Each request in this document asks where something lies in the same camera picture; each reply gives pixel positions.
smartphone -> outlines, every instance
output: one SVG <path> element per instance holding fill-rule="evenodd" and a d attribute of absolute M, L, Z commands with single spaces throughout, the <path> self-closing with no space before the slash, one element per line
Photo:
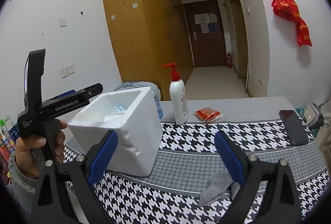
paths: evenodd
<path fill-rule="evenodd" d="M 294 110 L 281 110 L 279 116 L 289 135 L 291 145 L 302 146 L 308 143 L 308 136 L 302 121 L 299 119 Z"/>

gray sleeve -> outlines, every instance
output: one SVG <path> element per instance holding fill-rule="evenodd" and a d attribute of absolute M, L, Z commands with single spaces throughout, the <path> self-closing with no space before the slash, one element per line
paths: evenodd
<path fill-rule="evenodd" d="M 38 180 L 32 180 L 21 173 L 16 165 L 15 153 L 9 157 L 9 173 L 13 184 L 7 187 L 18 205 L 31 214 L 32 201 Z"/>

finger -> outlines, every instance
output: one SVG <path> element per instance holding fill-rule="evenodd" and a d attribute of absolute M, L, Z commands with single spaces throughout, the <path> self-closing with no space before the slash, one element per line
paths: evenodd
<path fill-rule="evenodd" d="M 64 122 L 63 120 L 60 120 L 60 129 L 63 130 L 68 127 L 68 123 Z"/>
<path fill-rule="evenodd" d="M 19 152 L 29 151 L 30 149 L 38 149 L 46 144 L 46 138 L 35 134 L 30 134 L 24 138 L 19 138 L 16 141 L 16 150 Z"/>
<path fill-rule="evenodd" d="M 62 145 L 65 139 L 66 139 L 65 134 L 62 131 L 60 131 L 56 136 L 56 143 L 58 145 Z"/>
<path fill-rule="evenodd" d="M 57 156 L 61 156 L 61 155 L 63 154 L 63 152 L 64 152 L 64 144 L 62 144 L 62 145 L 60 145 L 60 146 L 57 146 L 57 147 L 55 148 L 55 154 L 56 154 Z"/>
<path fill-rule="evenodd" d="M 62 154 L 61 156 L 56 156 L 56 160 L 58 162 L 63 162 L 64 161 L 64 155 Z"/>

box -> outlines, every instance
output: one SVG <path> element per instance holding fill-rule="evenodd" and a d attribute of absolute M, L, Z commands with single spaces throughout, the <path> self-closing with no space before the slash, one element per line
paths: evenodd
<path fill-rule="evenodd" d="M 126 109 L 122 117 L 103 122 L 120 106 Z M 163 133 L 150 87 L 101 94 L 68 126 L 85 152 L 109 129 L 116 131 L 119 143 L 107 169 L 142 177 L 151 173 Z"/>

blue gripper pad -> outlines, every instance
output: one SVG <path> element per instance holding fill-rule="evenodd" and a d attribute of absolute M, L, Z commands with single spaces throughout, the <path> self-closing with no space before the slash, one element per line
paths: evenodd
<path fill-rule="evenodd" d="M 214 144 L 217 149 L 217 152 L 221 156 L 222 161 L 224 162 L 226 169 L 229 171 L 232 180 L 234 182 L 238 182 L 240 186 L 242 186 L 245 182 L 244 167 L 241 161 L 239 160 L 239 158 L 237 157 L 237 154 L 228 144 L 228 142 L 233 144 L 234 142 L 230 141 L 227 137 L 225 139 L 220 132 L 222 132 L 223 135 L 226 136 L 226 134 L 223 131 L 219 131 L 215 134 Z"/>
<path fill-rule="evenodd" d="M 112 131 L 110 136 L 101 146 L 101 149 L 93 159 L 89 167 L 90 175 L 88 177 L 88 182 L 91 186 L 97 182 L 100 182 L 100 180 L 103 178 L 103 174 L 107 168 L 107 165 L 117 148 L 118 141 L 119 139 L 117 133 Z"/>

